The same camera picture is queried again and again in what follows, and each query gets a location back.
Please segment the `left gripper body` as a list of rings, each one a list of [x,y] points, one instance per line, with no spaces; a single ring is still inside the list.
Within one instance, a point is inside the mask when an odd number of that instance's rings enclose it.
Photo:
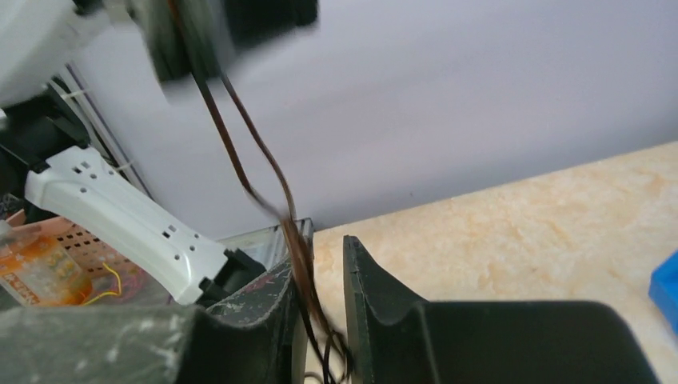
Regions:
[[[245,57],[318,23],[318,1],[105,1],[113,22],[135,25],[154,76],[172,98],[220,82]]]

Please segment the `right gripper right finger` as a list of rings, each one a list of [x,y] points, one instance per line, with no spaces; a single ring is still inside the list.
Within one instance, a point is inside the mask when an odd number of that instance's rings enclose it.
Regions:
[[[656,383],[627,322],[594,301],[429,301],[343,239],[355,383]]]

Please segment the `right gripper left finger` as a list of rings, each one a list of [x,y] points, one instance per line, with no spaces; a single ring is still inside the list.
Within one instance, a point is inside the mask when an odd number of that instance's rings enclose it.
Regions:
[[[300,383],[305,334],[290,261],[208,307],[16,307],[4,383]]]

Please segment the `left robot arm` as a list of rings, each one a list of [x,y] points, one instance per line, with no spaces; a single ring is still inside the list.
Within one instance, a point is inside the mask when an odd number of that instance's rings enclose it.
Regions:
[[[157,80],[207,82],[284,34],[312,26],[315,1],[4,1],[1,191],[82,226],[151,274],[180,304],[221,301],[265,272],[184,225],[113,170],[50,80],[114,19],[142,33]]]

